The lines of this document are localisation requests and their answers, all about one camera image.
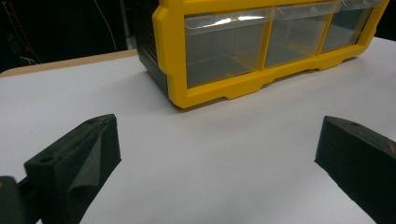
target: yellow frame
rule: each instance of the yellow frame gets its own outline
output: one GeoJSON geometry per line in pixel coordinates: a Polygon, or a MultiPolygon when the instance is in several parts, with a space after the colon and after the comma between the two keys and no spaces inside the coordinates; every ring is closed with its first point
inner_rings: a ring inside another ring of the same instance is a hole
{"type": "MultiPolygon", "coordinates": [[[[285,63],[271,68],[259,70],[212,82],[202,86],[187,88],[186,48],[185,48],[185,15],[233,11],[257,7],[275,7],[286,4],[306,4],[323,2],[313,0],[160,0],[160,5],[152,16],[159,68],[167,76],[168,97],[177,106],[186,108],[214,99],[225,97],[233,99],[258,91],[263,85],[277,78],[292,75],[310,69],[324,70],[340,64],[343,60],[363,53],[375,34],[375,28],[389,0],[384,0],[381,7],[375,7],[366,22],[356,45],[320,53],[321,46],[329,29],[330,16],[325,32],[319,42],[316,55],[297,62],[285,63]]],[[[265,27],[264,43],[260,62],[265,61],[269,34],[272,23],[265,27]]]]}

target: screw hole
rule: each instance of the screw hole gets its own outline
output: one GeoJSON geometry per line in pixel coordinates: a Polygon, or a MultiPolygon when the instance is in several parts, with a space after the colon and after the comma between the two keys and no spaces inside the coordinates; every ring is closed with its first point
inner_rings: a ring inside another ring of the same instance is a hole
{"type": "Polygon", "coordinates": [[[44,157],[43,159],[40,160],[41,163],[47,163],[52,161],[52,157],[48,156],[48,157],[44,157]]]}

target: yellow plastic organizer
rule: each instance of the yellow plastic organizer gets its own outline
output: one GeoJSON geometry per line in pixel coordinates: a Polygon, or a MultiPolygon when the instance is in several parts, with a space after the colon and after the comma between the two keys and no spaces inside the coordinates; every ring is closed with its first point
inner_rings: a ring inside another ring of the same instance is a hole
{"type": "Polygon", "coordinates": [[[363,53],[388,2],[142,0],[139,59],[181,108],[233,99],[363,53]]]}

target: white table surface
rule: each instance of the white table surface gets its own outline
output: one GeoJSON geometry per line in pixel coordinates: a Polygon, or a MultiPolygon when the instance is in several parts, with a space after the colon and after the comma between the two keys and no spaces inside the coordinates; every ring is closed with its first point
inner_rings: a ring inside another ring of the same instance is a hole
{"type": "Polygon", "coordinates": [[[396,43],[180,110],[137,57],[0,78],[0,173],[114,113],[122,162],[81,223],[374,223],[314,163],[325,115],[396,139],[396,43]]]}

